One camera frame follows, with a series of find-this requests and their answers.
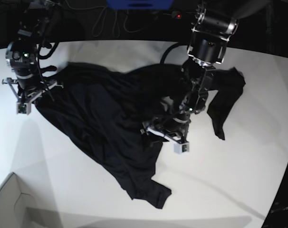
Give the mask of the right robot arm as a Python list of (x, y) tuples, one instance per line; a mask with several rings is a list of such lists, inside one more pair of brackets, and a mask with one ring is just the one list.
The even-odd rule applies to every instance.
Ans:
[(32, 0), (22, 14), (17, 39), (7, 47), (6, 62), (16, 79), (6, 78), (2, 83), (11, 87), (22, 107), (33, 103), (42, 93), (49, 93), (50, 87), (55, 85), (46, 81), (42, 74), (55, 72), (57, 68), (41, 68), (39, 61), (50, 58), (58, 47), (58, 42), (52, 45), (46, 38), (58, 6), (58, 0)]

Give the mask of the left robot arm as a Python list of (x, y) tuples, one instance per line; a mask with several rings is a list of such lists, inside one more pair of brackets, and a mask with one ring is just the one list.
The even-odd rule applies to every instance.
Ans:
[(188, 152), (191, 116), (205, 111), (215, 135), (224, 140), (223, 125), (243, 93), (245, 80), (237, 69), (218, 70), (216, 65), (223, 63), (239, 20), (267, 5), (266, 0), (201, 0), (195, 11), (186, 14), (192, 20), (187, 59), (181, 65), (165, 62), (173, 49), (182, 46), (178, 42), (166, 49), (156, 65), (158, 106), (152, 118), (143, 122), (142, 133), (172, 142), (178, 154)]

